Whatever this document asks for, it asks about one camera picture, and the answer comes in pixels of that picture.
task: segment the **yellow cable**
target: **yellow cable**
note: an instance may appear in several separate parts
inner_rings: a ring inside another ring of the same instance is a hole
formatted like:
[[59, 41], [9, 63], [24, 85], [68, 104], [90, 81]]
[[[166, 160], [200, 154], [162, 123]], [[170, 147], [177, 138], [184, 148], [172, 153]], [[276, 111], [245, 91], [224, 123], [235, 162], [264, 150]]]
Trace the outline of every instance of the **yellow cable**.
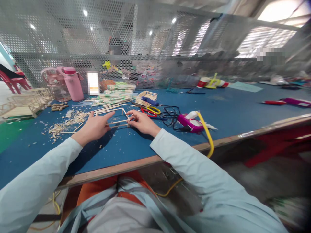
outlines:
[[[206, 132], [207, 138], [208, 138], [208, 142], [209, 142], [210, 147], [211, 147], [210, 152], [209, 152], [208, 155], [207, 155], [207, 157], [210, 158], [210, 157], [212, 156], [212, 154], [214, 153], [214, 143], [213, 143], [213, 139], [212, 139], [212, 137], [211, 137], [210, 132], [208, 131], [208, 128], [207, 128], [207, 126], [206, 126], [206, 124], [205, 124], [205, 121], [204, 121], [204, 119], [203, 119], [201, 113], [200, 113], [200, 112], [197, 112], [197, 114], [198, 114], [198, 116], [199, 116], [199, 118], [200, 118], [200, 121], [201, 121], [201, 123], [202, 123], [202, 125], [203, 125], [203, 128], [205, 129], [205, 132]], [[171, 191], [180, 181], [182, 181], [182, 180], [183, 180], [183, 178], [180, 178], [179, 180], [177, 180], [177, 181], [169, 188], [169, 190], [167, 191], [166, 194], [159, 194], [159, 193], [156, 193], [156, 194], [157, 194], [158, 196], [160, 196], [160, 197], [167, 197], [168, 194], [170, 193], [170, 191]]]
[[209, 142], [210, 147], [211, 147], [210, 152], [209, 152], [208, 155], [207, 155], [207, 157], [210, 158], [210, 157], [212, 156], [212, 154], [214, 153], [214, 143], [213, 143], [213, 139], [212, 139], [212, 137], [211, 137], [210, 132], [208, 131], [208, 128], [207, 128], [207, 126], [206, 126], [206, 124], [205, 124], [205, 121], [204, 121], [204, 119], [203, 119], [201, 113], [200, 113], [200, 112], [197, 112], [197, 114], [198, 114], [198, 116], [199, 116], [199, 118], [200, 118], [200, 121], [201, 121], [201, 123], [202, 123], [202, 125], [203, 125], [203, 128], [205, 129], [205, 133], [206, 133], [206, 135], [207, 135], [208, 142]]
[[[46, 204], [48, 204], [48, 203], [50, 203], [50, 202], [52, 201], [52, 202], [53, 202], [53, 206], [54, 206], [55, 211], [56, 211], [57, 214], [60, 214], [60, 213], [61, 213], [61, 209], [60, 209], [60, 207], [59, 207], [59, 204], [58, 204], [58, 203], [56, 202], [56, 200], [55, 200], [59, 194], [60, 194], [60, 191], [58, 192], [57, 195], [55, 195], [55, 192], [54, 192], [54, 193], [53, 193], [53, 198], [52, 198], [52, 199], [49, 198], [50, 201], [48, 201], [48, 202], [46, 203]], [[56, 221], [53, 221], [52, 223], [50, 223], [49, 225], [47, 225], [47, 226], [44, 227], [44, 228], [29, 227], [29, 229], [32, 229], [32, 230], [35, 230], [35, 231], [43, 231], [43, 230], [49, 228], [50, 226], [52, 226], [55, 222], [56, 222]]]
[[179, 180], [177, 180], [170, 188], [169, 188], [169, 190], [167, 191], [167, 193], [166, 194], [159, 194], [159, 193], [156, 193], [158, 196], [161, 196], [161, 197], [167, 197], [168, 196], [168, 194], [170, 193], [170, 191], [180, 182], [180, 181], [182, 181], [183, 180], [183, 178], [180, 178]]

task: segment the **nuts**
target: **nuts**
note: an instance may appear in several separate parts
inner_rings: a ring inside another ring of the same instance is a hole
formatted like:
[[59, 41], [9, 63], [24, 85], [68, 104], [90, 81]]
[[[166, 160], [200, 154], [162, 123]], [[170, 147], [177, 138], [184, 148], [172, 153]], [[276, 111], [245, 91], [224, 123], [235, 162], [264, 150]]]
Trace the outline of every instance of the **nuts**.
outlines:
[[55, 111], [62, 111], [64, 108], [69, 107], [67, 103], [68, 102], [65, 102], [66, 105], [64, 105], [64, 103], [61, 103], [61, 104], [52, 104], [52, 105], [46, 105], [46, 106], [51, 107], [52, 112], [55, 112]]

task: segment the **pink water bottle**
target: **pink water bottle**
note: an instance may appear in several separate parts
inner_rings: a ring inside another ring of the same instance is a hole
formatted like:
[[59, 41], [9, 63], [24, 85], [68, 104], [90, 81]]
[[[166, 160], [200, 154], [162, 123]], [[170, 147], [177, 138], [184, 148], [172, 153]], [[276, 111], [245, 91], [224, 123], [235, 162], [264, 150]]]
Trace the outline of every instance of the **pink water bottle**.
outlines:
[[64, 76], [71, 99], [75, 102], [84, 99], [80, 80], [82, 76], [73, 67], [57, 67], [58, 71]]

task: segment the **power cord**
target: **power cord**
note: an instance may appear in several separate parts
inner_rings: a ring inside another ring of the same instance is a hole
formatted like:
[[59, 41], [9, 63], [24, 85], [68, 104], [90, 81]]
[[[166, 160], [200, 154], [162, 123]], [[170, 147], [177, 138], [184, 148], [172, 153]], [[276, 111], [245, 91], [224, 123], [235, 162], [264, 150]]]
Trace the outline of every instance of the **power cord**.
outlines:
[[177, 106], [168, 106], [168, 105], [164, 105], [165, 107], [164, 112], [162, 112], [160, 115], [162, 118], [165, 119], [171, 119], [171, 122], [169, 120], [167, 121], [163, 121], [163, 123], [168, 126], [173, 128], [173, 130], [180, 132], [179, 128], [175, 128], [175, 124], [177, 122], [177, 117], [181, 114], [179, 107]]
[[[206, 126], [206, 124], [205, 124], [205, 121], [204, 121], [204, 119], [203, 119], [201, 113], [200, 113], [200, 112], [197, 112], [197, 114], [198, 114], [198, 116], [199, 116], [199, 118], [200, 118], [200, 120], [201, 120], [201, 123], [202, 123], [202, 125], [203, 125], [203, 128], [205, 129], [205, 132], [206, 132], [206, 135], [207, 135], [207, 138], [208, 138], [208, 142], [209, 142], [210, 147], [211, 147], [211, 149], [210, 149], [210, 151], [209, 151], [209, 153], [208, 153], [208, 155], [207, 155], [207, 157], [210, 158], [210, 157], [212, 156], [212, 154], [214, 153], [214, 143], [213, 143], [211, 134], [210, 134], [210, 132], [208, 131], [208, 128], [207, 128], [207, 126]], [[169, 193], [171, 192], [171, 190], [172, 190], [179, 182], [181, 182], [182, 180], [183, 180], [183, 178], [180, 178], [179, 180], [177, 180], [177, 181], [169, 188], [169, 190], [166, 192], [166, 194], [159, 194], [159, 193], [156, 193], [156, 194], [157, 194], [158, 196], [160, 196], [160, 197], [167, 197], [167, 196], [169, 195]]]
[[[58, 197], [58, 195], [61, 193], [61, 190], [60, 190], [57, 194], [55, 194], [55, 193], [56, 193], [56, 192], [53, 193], [53, 198], [49, 198], [49, 201], [48, 201], [46, 204], [48, 204], [48, 203], [50, 203], [50, 202], [53, 202], [53, 206], [54, 206], [54, 208], [55, 208], [56, 213], [57, 213], [57, 214], [60, 214], [60, 213], [61, 213], [61, 209], [60, 209], [59, 204], [56, 202], [55, 199], [56, 199], [56, 198]], [[50, 226], [52, 226], [55, 222], [56, 222], [56, 221], [53, 221], [52, 223], [50, 223], [48, 226], [46, 226], [46, 227], [44, 227], [44, 228], [29, 227], [29, 229], [35, 230], [35, 231], [43, 231], [43, 230], [49, 228]]]

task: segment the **green mat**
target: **green mat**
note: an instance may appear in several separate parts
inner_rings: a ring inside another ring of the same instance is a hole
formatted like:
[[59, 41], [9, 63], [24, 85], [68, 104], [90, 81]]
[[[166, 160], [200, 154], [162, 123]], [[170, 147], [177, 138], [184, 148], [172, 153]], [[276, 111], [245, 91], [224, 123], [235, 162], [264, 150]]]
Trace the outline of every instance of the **green mat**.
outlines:
[[13, 123], [3, 122], [0, 124], [0, 153], [4, 151], [13, 141], [17, 139], [19, 134], [26, 129], [34, 119], [15, 121]]

